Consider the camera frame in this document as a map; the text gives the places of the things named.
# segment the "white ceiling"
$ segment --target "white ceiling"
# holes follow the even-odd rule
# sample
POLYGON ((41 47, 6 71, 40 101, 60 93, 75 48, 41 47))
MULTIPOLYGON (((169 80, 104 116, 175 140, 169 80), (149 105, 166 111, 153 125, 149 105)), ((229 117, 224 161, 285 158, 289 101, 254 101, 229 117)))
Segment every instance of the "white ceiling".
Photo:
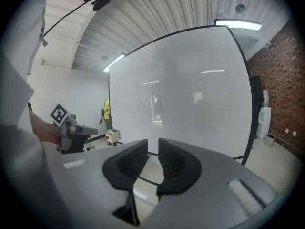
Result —
MULTIPOLYGON (((47 0, 45 31, 82 3, 83 0, 47 0)), ((47 47, 41 44, 34 63, 71 68, 81 37, 95 15, 92 8, 87 3, 54 27, 45 37, 47 47)))
MULTIPOLYGON (((46 30, 81 3, 47 0, 46 30)), ((290 13, 281 0, 111 0, 97 13, 87 4, 49 33, 49 45, 41 47, 37 57, 44 65, 101 73, 122 52, 175 31, 213 25, 225 16, 263 25, 259 32, 233 30, 249 59, 284 26, 290 13), (240 3, 246 6, 244 14, 235 12, 240 3)))

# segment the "white shirt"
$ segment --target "white shirt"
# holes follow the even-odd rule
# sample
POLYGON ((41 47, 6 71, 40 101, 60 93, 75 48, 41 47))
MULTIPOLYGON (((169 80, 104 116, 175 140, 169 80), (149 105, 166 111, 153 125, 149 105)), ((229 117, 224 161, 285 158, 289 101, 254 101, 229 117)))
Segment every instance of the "white shirt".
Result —
MULTIPOLYGON (((43 38, 45 6, 46 0, 24 0, 7 25, 1 39, 1 53, 25 81, 31 72, 34 57, 43 38)), ((27 103, 18 125, 32 132, 27 103)))

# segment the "brick wall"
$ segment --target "brick wall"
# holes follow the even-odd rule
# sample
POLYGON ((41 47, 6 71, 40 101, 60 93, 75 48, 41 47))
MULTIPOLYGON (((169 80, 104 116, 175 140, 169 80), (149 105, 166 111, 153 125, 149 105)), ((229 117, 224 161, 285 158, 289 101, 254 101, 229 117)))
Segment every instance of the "brick wall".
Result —
POLYGON ((249 61, 252 76, 260 75, 263 90, 269 91, 272 108, 270 127, 285 134, 279 139, 305 154, 305 44, 296 23, 288 23, 249 61))

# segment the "floor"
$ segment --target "floor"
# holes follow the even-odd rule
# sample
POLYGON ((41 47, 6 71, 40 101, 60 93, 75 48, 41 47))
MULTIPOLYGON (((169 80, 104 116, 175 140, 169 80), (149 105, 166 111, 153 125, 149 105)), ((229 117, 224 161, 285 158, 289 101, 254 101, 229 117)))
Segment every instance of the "floor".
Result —
MULTIPOLYGON (((95 146, 95 150, 98 150, 109 148, 106 143, 106 139, 103 138, 89 144, 95 146)), ((87 152, 86 148, 89 147, 89 144, 86 144, 85 152, 87 152)), ((163 171, 158 157, 148 156, 149 159, 140 176, 152 182, 161 183, 163 181, 163 171)), ((275 143, 273 147, 267 147, 263 141, 255 139, 245 167, 265 180, 278 194, 281 194, 297 181, 303 164, 278 143, 275 143)), ((143 221, 158 204, 157 186, 137 179, 133 189, 138 217, 140 221, 143 221)))

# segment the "black cable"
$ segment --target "black cable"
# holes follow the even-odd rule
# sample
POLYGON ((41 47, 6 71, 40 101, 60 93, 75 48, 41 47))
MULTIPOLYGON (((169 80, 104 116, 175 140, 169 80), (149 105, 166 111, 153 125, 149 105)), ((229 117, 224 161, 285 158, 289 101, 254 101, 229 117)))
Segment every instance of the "black cable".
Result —
POLYGON ((150 180, 147 180, 147 179, 145 179, 145 178, 143 178, 143 177, 138 177, 139 179, 141 179, 141 180, 143 180, 143 181, 146 181, 146 182, 148 182, 148 183, 150 183, 150 184, 153 184, 153 185, 155 185, 155 186, 158 186, 158 185, 160 185, 159 183, 155 183, 155 182, 153 182, 153 181, 150 181, 150 180))
POLYGON ((193 23, 194 23, 194 27, 195 27, 195 18, 194 18, 194 12, 193 12, 193 6, 192 6, 191 0, 190 0, 190 4, 191 4, 191 9, 192 9, 192 15, 193 15, 193 23))
POLYGON ((70 14, 72 14, 73 12, 75 12, 77 9, 79 9, 80 7, 84 6, 87 2, 84 2, 83 4, 81 4, 80 6, 78 6, 76 9, 72 10, 70 13, 67 13, 65 16, 63 16, 59 21, 57 21, 51 28, 48 29, 48 31, 43 35, 43 37, 46 36, 46 34, 48 34, 50 32, 50 30, 52 30, 59 22, 61 22, 64 18, 66 18, 67 16, 69 16, 70 14))
POLYGON ((150 12, 152 12, 152 15, 153 15, 154 18, 157 20, 157 22, 158 22, 158 24, 160 25, 160 27, 161 27, 161 29, 162 29, 164 35, 166 35, 165 31, 163 30, 163 28, 162 28, 160 22, 158 21, 157 17, 154 15, 153 11, 150 9, 150 7, 146 4, 146 2, 145 2, 144 0, 142 0, 142 1, 145 3, 145 5, 147 6, 147 8, 150 10, 150 12))
POLYGON ((244 158, 244 156, 239 156, 239 157, 234 157, 234 158, 232 158, 232 159, 242 159, 242 158, 244 158))
POLYGON ((155 155, 155 156, 159 156, 158 154, 152 153, 152 152, 148 152, 149 155, 155 155))

